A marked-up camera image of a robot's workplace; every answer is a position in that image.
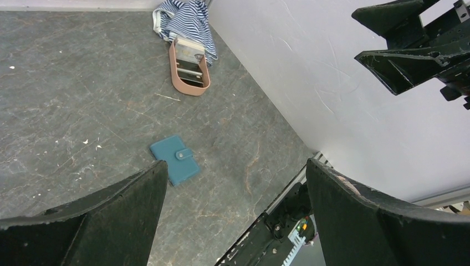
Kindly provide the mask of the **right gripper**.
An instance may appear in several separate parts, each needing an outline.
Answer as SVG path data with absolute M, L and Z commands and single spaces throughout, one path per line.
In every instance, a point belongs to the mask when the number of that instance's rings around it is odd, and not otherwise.
M 447 101 L 463 97 L 469 109 L 469 5 L 423 26 L 420 14 L 438 0 L 400 0 L 356 9 L 351 17 L 384 37 L 389 50 L 363 51 L 355 60 L 394 95 L 436 78 Z

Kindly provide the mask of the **pink card box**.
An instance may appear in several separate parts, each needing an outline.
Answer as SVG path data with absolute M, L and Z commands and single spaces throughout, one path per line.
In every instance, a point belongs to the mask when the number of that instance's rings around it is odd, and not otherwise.
M 169 48 L 171 79 L 182 94 L 201 96 L 210 86 L 205 48 L 196 41 L 177 36 Z

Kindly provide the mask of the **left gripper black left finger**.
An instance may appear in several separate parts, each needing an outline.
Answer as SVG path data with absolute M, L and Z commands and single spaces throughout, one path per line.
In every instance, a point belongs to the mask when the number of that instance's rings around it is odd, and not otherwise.
M 157 161 L 35 216 L 1 220 L 2 265 L 146 265 L 168 181 Z

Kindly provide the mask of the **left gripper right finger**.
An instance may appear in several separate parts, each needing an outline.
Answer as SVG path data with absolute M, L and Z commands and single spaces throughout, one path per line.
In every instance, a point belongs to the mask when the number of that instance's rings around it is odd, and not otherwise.
M 306 183 L 327 265 L 468 265 L 469 217 L 421 207 L 314 159 Z

